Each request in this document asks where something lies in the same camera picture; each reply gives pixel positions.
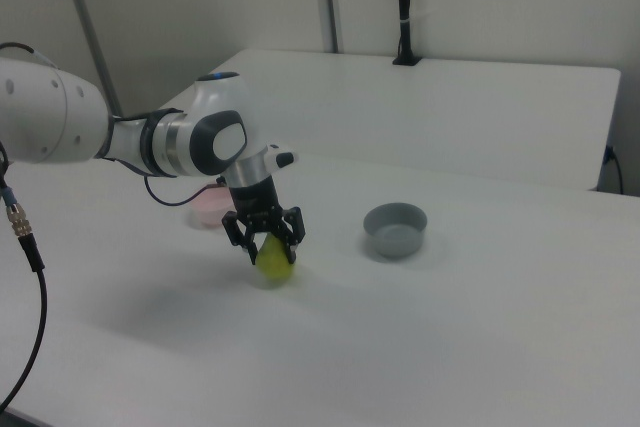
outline tabletop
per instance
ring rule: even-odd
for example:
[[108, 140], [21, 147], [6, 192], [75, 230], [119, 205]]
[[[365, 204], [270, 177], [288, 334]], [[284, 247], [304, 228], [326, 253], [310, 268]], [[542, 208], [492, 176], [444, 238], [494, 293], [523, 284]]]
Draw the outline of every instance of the tabletop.
[[[50, 295], [12, 407], [55, 427], [637, 423], [640, 200], [304, 153], [275, 179], [307, 227], [278, 288], [120, 165], [11, 166]], [[397, 262], [362, 231], [392, 201], [429, 218]], [[7, 222], [0, 251], [4, 397], [39, 305]]]

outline gray bowl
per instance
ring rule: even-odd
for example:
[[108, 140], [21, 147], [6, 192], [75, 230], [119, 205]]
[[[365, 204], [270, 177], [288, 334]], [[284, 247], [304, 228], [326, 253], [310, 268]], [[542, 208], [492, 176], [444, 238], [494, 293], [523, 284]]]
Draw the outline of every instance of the gray bowl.
[[393, 203], [376, 207], [364, 218], [369, 244], [384, 257], [413, 254], [422, 245], [426, 214], [415, 205]]

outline pink bowl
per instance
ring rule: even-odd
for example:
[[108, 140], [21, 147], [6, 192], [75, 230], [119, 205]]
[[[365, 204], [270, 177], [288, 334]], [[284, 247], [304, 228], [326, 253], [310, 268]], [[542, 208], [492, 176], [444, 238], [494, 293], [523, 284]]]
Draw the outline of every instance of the pink bowl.
[[209, 227], [222, 225], [224, 214], [235, 209], [229, 189], [226, 187], [207, 189], [190, 204], [200, 223]]

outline yellow fruit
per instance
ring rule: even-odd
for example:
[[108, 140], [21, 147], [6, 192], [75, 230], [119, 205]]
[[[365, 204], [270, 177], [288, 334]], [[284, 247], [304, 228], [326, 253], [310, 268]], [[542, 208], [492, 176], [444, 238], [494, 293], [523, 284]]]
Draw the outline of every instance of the yellow fruit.
[[264, 239], [256, 257], [256, 267], [268, 280], [287, 280], [293, 274], [293, 265], [287, 260], [284, 245], [272, 234]]

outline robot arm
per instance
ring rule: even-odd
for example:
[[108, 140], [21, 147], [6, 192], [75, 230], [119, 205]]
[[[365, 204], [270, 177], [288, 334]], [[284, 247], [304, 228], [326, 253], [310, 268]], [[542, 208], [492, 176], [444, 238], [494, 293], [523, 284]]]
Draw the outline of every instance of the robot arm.
[[283, 209], [271, 174], [296, 161], [260, 145], [238, 112], [248, 100], [236, 73], [200, 77], [191, 105], [135, 119], [109, 114], [98, 89], [49, 66], [0, 58], [0, 140], [11, 160], [30, 163], [116, 160], [144, 176], [218, 176], [236, 212], [223, 225], [255, 263], [256, 233], [270, 232], [289, 263], [305, 235], [300, 209]]

